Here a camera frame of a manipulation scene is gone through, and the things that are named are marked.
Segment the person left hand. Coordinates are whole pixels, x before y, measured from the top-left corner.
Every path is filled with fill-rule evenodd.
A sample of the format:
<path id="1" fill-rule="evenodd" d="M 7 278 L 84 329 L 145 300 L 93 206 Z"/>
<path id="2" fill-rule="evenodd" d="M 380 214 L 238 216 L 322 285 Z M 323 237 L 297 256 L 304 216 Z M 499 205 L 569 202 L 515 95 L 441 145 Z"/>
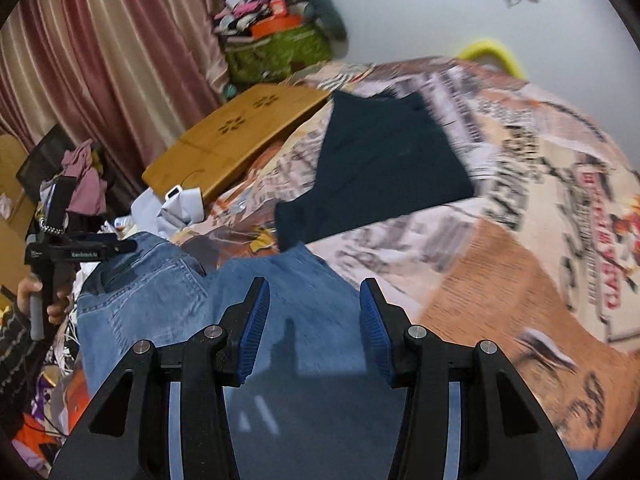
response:
<path id="1" fill-rule="evenodd" d="M 41 291 L 42 283 L 38 278 L 26 276 L 17 286 L 16 307 L 26 318 L 30 317 L 30 300 L 33 296 L 40 297 L 42 301 L 42 312 L 48 316 L 49 322 L 53 325 L 60 325 L 66 319 L 70 308 L 70 296 L 72 296 L 73 279 L 66 278 L 58 285 L 58 289 L 49 302 L 44 301 L 44 293 Z"/>

